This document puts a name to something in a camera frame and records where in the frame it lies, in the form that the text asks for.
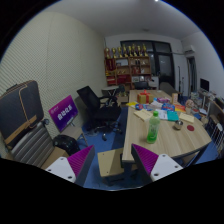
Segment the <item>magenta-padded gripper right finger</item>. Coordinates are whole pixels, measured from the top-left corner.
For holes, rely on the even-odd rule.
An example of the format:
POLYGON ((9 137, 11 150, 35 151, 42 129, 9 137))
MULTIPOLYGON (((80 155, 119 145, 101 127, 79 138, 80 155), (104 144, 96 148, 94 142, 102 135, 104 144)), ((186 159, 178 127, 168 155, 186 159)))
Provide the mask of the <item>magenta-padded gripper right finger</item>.
POLYGON ((182 166, 167 154, 158 155, 137 144, 131 145, 131 154, 136 162, 144 185, 182 169, 182 166))

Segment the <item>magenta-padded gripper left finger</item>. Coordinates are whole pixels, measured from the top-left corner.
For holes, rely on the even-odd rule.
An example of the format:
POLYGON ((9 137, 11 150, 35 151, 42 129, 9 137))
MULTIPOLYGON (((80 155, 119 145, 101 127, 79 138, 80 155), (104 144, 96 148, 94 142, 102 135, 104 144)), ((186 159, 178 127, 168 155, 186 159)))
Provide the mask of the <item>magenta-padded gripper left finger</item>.
POLYGON ((46 168, 46 171, 76 185, 83 186, 94 156, 95 147, 91 145, 68 158, 59 157, 46 168))

